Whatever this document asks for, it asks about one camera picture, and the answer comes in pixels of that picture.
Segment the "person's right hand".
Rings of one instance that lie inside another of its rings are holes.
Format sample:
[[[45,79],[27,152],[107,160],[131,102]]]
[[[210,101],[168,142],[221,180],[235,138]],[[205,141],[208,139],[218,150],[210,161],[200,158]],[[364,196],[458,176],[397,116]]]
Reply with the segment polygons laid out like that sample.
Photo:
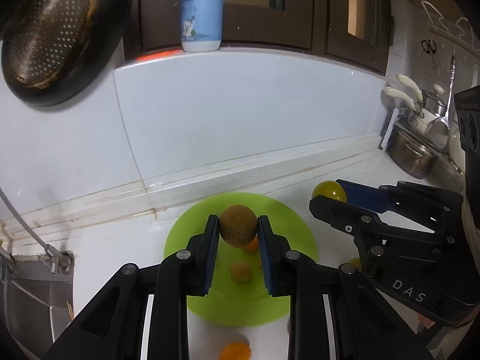
[[[422,332],[425,329],[432,328],[435,325],[434,321],[428,319],[427,317],[425,317],[422,314],[416,314],[416,317],[417,317],[417,320],[418,320],[418,324],[417,324],[417,328],[416,328],[418,333]]]

